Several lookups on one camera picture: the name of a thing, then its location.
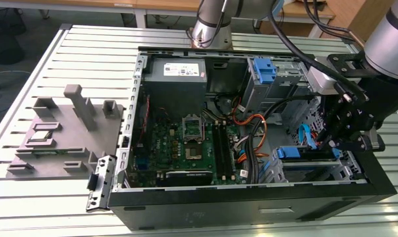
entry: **black cable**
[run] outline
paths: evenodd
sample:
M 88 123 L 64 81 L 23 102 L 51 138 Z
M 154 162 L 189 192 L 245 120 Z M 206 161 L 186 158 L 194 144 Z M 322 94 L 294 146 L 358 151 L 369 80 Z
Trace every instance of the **black cable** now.
M 158 16 L 153 15 L 153 17 L 155 18 L 155 20 L 158 21 L 157 23 L 159 24 L 162 21 L 161 21 L 161 19 L 158 18 Z
M 258 181 L 257 181 L 257 178 L 258 178 L 258 170 L 259 170 L 259 166 L 258 166 L 258 160 L 257 160 L 257 156 L 255 156 L 255 153 L 254 153 L 254 148 L 253 148 L 253 136 L 249 136 L 249 139 L 247 139 L 247 142 L 246 142 L 246 147 L 247 147 L 247 159 L 251 160 L 251 167 L 249 168 L 249 171 L 251 172 L 251 176 L 250 176 L 250 179 L 251 179 L 251 183 L 253 184 L 257 184 Z
M 294 45 L 294 43 L 289 40 L 286 34 L 283 31 L 279 29 L 277 25 L 277 21 L 274 19 L 273 14 L 269 14 L 269 20 L 273 24 L 274 30 L 278 34 L 278 37 L 281 41 L 285 43 L 286 47 L 290 49 L 290 51 L 301 58 L 301 60 L 307 63 L 310 66 L 313 66 L 317 70 L 319 70 L 323 74 L 326 74 L 329 77 L 331 77 L 340 85 L 344 85 L 350 92 L 356 96 L 356 102 L 358 104 L 362 104 L 366 101 L 366 96 L 365 93 L 361 91 L 360 87 L 357 84 L 352 81 L 349 81 L 348 78 L 345 78 L 338 72 L 336 72 L 333 69 L 330 69 L 327 66 L 325 66 L 322 63 L 311 59 L 301 50 L 299 48 Z
M 179 18 L 178 18 L 178 20 L 175 21 L 175 23 L 174 23 L 171 26 L 169 26 L 170 28 L 174 27 L 174 26 L 178 24 L 181 18 L 182 18 L 182 16 L 179 16 Z
M 223 118 L 219 117 L 219 116 L 217 116 L 217 115 L 214 114 L 214 112 L 213 112 L 210 109 L 205 108 L 203 110 L 205 110 L 213 117 L 215 117 L 219 121 L 223 120 Z
M 315 98 L 315 95 L 297 95 L 297 96 L 291 96 L 281 101 L 278 101 L 277 103 L 273 104 L 273 106 L 265 111 L 263 113 L 263 117 L 265 119 L 269 119 L 270 116 L 273 115 L 273 113 L 278 110 L 278 108 L 285 105 L 286 103 L 294 101 L 294 100 L 313 100 Z M 255 135 L 255 133 L 258 132 L 261 123 L 257 123 L 251 129 L 251 134 Z
M 278 22 L 279 28 L 282 28 L 282 26 L 285 25 L 285 18 L 286 18 L 285 8 L 282 8 L 281 10 L 282 10 L 282 16 L 281 16 L 281 21 Z
M 345 35 L 340 34 L 340 33 L 336 33 L 333 31 L 327 30 L 322 25 L 318 24 L 318 22 L 321 22 L 321 21 L 319 21 L 319 15 L 318 15 L 318 5 L 315 4 L 315 2 L 313 3 L 314 15 L 310 12 L 310 8 L 309 8 L 309 3 L 307 2 L 305 3 L 305 9 L 306 9 L 306 13 L 307 13 L 310 19 L 317 23 L 319 29 L 325 33 L 327 33 L 329 35 L 336 36 L 336 37 L 338 37 L 341 39 L 354 41 L 352 37 L 345 36 Z
M 199 19 L 199 11 L 201 11 L 201 9 L 202 9 L 202 5 L 203 5 L 203 0 L 201 1 L 201 3 L 199 3 L 199 7 L 198 7 L 197 21 L 198 21 L 198 19 Z M 191 42 L 194 42 L 195 39 L 194 39 L 194 37 L 193 37 L 193 33 L 191 33 L 190 29 L 186 30 L 186 35 L 187 35 L 187 38 L 191 40 Z
M 303 2 L 305 2 L 305 8 L 309 9 L 309 2 L 307 2 L 307 0 L 303 0 Z M 318 26 L 321 26 L 321 27 L 323 27 L 323 28 L 326 28 L 326 29 L 330 29 L 330 30 L 334 30 L 334 31 L 341 31 L 341 32 L 345 32 L 345 33 L 349 33 L 349 32 L 350 32 L 350 30 L 349 30 L 348 28 L 338 27 L 338 26 L 330 26 L 330 25 L 327 25 L 327 24 L 323 24 L 323 23 L 315 18 L 315 16 L 314 16 L 313 14 L 310 14 L 309 17 L 311 18 L 311 20 L 314 21 L 314 23 L 318 24 Z
M 246 153 L 246 157 L 247 157 L 247 166 L 249 166 L 249 174 L 247 174 L 247 179 L 246 179 L 246 183 L 247 184 L 253 184 L 254 183 L 254 162 L 253 162 L 253 154 L 254 152 L 250 151 L 250 141 L 249 139 L 246 140 L 245 143 L 245 153 Z
M 201 42 L 201 44 L 209 43 L 207 47 L 203 47 L 203 48 L 209 48 L 209 47 L 211 46 L 211 44 L 213 44 L 213 42 L 214 42 L 214 40 L 215 40 L 215 38 L 217 38 L 217 35 L 218 35 L 218 33 L 219 33 L 221 26 L 222 26 L 223 21 L 225 21 L 225 16 L 226 16 L 226 13 L 222 12 L 222 13 L 221 13 L 221 16 L 219 16 L 219 22 L 218 22 L 218 25 L 217 25 L 217 29 L 215 29 L 213 38 L 209 39 L 207 41 Z
M 226 119 L 229 119 L 229 116 L 230 116 L 230 114 L 227 115 L 225 112 L 223 112 L 223 110 L 221 109 L 221 106 L 218 105 L 218 96 L 215 96 L 215 98 L 214 98 L 214 105 L 215 105 L 215 108 L 217 108 L 217 110 L 218 110 L 218 112 L 221 113 L 221 115 L 226 118 Z

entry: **desk leg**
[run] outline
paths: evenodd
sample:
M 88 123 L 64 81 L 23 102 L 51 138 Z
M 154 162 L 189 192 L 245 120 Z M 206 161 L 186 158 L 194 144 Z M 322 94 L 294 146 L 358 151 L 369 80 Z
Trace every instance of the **desk leg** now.
M 50 10 L 47 10 L 47 12 L 46 12 L 46 10 L 39 9 L 39 12 L 40 12 L 43 19 L 47 20 L 50 18 L 50 16 L 48 16 Z
M 138 28 L 147 28 L 147 11 L 145 9 L 135 9 L 135 17 Z
M 329 22 L 330 22 L 330 19 L 321 19 L 321 22 L 323 23 L 323 24 L 327 24 Z M 321 35 L 322 35 L 322 30 L 319 29 L 319 27 L 318 27 L 318 25 L 317 24 L 314 24 L 314 26 L 313 26 L 313 29 L 311 29 L 311 31 L 310 31 L 310 34 L 309 34 L 309 38 L 319 38 L 321 37 Z
M 255 29 L 259 29 L 259 28 L 261 28 L 261 25 L 262 25 L 262 21 L 259 21 L 259 20 L 253 20 L 253 27 L 254 27 Z

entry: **wooden desk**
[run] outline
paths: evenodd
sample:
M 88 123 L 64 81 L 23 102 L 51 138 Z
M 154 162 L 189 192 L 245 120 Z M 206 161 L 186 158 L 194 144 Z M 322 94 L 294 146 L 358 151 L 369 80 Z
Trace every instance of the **wooden desk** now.
M 283 7 L 285 9 L 285 14 L 286 17 L 303 17 L 309 18 L 309 15 L 306 13 L 305 5 L 302 2 L 295 1 Z M 319 13 L 319 18 L 325 19 L 334 19 L 336 18 L 336 13 L 331 11 L 331 9 L 325 6 L 322 11 L 318 11 Z
M 137 11 L 139 14 L 155 14 L 155 15 L 178 15 L 178 16 L 195 16 L 201 0 L 138 0 L 137 1 Z M 295 23 L 309 23 L 313 24 L 309 37 L 318 38 L 322 35 L 322 31 L 319 27 L 314 24 L 305 10 L 305 6 L 302 2 L 293 2 L 283 7 L 285 11 L 285 22 L 295 22 Z M 281 20 L 282 13 L 275 17 L 275 20 Z M 336 18 L 336 14 L 329 8 L 325 6 L 323 10 L 319 11 L 319 18 L 322 23 L 327 24 L 331 19 Z M 139 17 L 138 24 L 143 25 L 142 17 Z
M 197 12 L 199 3 L 201 0 L 138 0 L 137 8 Z M 293 2 L 283 9 L 286 17 L 309 17 L 302 2 Z M 323 8 L 323 11 L 319 11 L 319 17 L 329 19 L 336 17 L 327 6 Z
M 138 0 L 137 7 L 171 11 L 198 12 L 201 0 Z
M 133 13 L 138 28 L 147 28 L 149 14 L 195 17 L 199 3 L 201 0 L 0 0 L 0 7 Z M 319 12 L 319 16 L 323 23 L 336 17 L 329 7 Z M 285 6 L 285 22 L 313 24 L 303 3 L 293 2 Z M 321 34 L 322 31 L 314 26 L 309 37 L 318 38 Z
M 75 6 L 135 7 L 137 0 L 6 0 L 4 2 L 62 4 Z

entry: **metal bracket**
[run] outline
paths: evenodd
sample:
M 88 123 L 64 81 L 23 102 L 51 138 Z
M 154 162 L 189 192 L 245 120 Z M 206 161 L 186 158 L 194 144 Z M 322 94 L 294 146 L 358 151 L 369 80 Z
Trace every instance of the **metal bracket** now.
M 327 56 L 327 60 L 333 64 L 336 70 L 346 78 L 373 78 L 380 76 L 380 73 L 358 67 L 364 58 L 365 58 L 364 53 L 330 54 Z
M 385 143 L 377 131 L 369 131 L 369 135 L 362 134 L 354 141 L 336 139 L 330 141 L 330 146 L 352 152 L 382 152 L 385 151 Z
M 99 158 L 95 173 L 90 176 L 90 197 L 87 212 L 108 211 L 108 197 L 112 190 L 112 176 L 116 164 L 116 156 L 108 155 Z

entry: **table surface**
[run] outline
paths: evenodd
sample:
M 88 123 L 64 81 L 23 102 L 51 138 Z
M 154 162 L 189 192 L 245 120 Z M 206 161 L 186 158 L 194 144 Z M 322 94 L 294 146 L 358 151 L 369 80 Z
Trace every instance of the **table surface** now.
M 305 53 L 318 56 L 350 52 L 334 39 L 291 40 Z M 233 34 L 233 44 L 235 50 L 289 52 L 274 36 Z M 59 31 L 0 123 L 0 177 L 31 127 L 38 97 L 70 104 L 64 87 L 80 84 L 94 104 L 110 99 L 128 102 L 139 46 L 187 48 L 190 40 L 175 30 L 74 26 Z M 380 133 L 388 149 L 377 157 L 398 191 L 398 114 L 386 119 Z M 147 233 L 131 233 L 112 212 L 86 213 L 87 198 L 87 180 L 0 181 L 0 236 L 398 237 L 398 194 L 325 221 Z
M 108 6 L 108 7 L 133 7 L 143 9 L 175 10 L 175 11 L 198 11 L 201 0 L 7 0 L 8 2 L 30 2 L 42 4 L 67 4 L 86 6 Z M 285 6 L 286 17 L 307 18 L 307 13 L 302 2 L 293 2 Z M 321 18 L 333 19 L 334 12 L 329 6 L 319 11 Z

